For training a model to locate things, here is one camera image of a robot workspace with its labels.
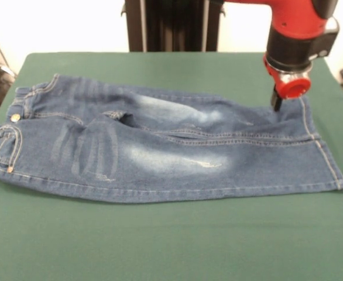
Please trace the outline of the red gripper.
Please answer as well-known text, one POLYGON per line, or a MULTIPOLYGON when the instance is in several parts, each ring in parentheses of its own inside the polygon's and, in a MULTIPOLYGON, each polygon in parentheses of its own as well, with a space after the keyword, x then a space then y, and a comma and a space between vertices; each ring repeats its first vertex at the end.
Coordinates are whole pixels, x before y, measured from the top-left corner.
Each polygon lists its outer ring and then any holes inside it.
POLYGON ((280 70, 271 65, 270 60, 263 56, 263 63, 275 86, 270 99, 274 112, 279 112, 282 100, 294 99, 304 95, 311 87, 309 73, 311 64, 302 70, 280 70))

